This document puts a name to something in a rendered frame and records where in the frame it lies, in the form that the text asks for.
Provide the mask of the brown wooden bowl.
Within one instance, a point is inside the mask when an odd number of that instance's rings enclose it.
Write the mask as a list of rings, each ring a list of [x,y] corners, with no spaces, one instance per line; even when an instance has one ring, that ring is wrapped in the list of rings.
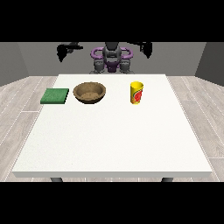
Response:
[[[98,82],[83,82],[73,89],[74,97],[84,104],[95,104],[106,94],[106,88]]]

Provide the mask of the yellow cup with melon print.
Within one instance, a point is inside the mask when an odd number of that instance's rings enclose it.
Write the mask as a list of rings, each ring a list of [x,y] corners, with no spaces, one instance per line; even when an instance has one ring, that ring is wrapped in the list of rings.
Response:
[[[130,102],[138,104],[141,101],[144,84],[140,81],[132,81],[130,83]]]

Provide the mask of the green square pad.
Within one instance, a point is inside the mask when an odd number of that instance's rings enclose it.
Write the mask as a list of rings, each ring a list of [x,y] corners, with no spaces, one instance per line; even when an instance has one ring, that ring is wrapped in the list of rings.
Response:
[[[41,100],[41,104],[64,104],[67,99],[68,88],[48,88]]]

